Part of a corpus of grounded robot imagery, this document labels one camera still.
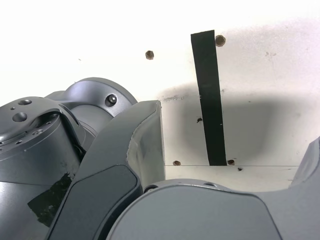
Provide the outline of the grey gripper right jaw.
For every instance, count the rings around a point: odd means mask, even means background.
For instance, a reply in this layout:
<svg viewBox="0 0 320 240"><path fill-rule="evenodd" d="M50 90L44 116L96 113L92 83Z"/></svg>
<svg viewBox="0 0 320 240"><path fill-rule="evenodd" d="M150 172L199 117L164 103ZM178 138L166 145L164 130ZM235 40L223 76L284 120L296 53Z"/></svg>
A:
<svg viewBox="0 0 320 240"><path fill-rule="evenodd" d="M286 189L244 192L201 180L161 182L119 216L109 240L317 240L320 141Z"/></svg>

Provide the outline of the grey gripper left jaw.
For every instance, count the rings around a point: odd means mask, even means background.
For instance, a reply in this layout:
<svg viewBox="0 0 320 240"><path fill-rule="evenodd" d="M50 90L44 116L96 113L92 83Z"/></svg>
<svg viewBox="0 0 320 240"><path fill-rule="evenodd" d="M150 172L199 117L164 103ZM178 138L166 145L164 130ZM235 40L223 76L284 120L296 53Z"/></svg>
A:
<svg viewBox="0 0 320 240"><path fill-rule="evenodd" d="M97 135L47 234L49 240L104 240L144 187L165 178L161 102L141 101Z"/></svg>

